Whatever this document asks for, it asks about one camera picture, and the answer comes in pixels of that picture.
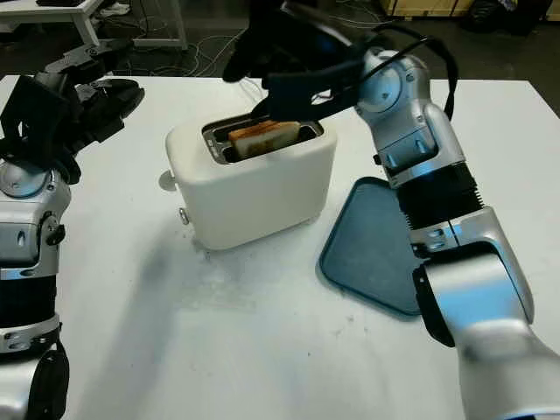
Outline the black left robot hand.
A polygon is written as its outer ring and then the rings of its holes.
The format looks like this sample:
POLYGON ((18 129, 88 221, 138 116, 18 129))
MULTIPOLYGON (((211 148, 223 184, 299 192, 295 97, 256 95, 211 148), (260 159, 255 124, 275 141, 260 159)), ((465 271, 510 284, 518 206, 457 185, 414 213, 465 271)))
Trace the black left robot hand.
POLYGON ((101 40, 97 45, 82 45, 65 52, 45 67, 49 74, 64 74, 73 85, 67 95, 73 116, 65 140, 70 153, 75 155, 122 130, 124 119, 144 98, 144 89, 137 82, 107 76, 128 57, 133 46, 132 40, 126 38, 101 40))

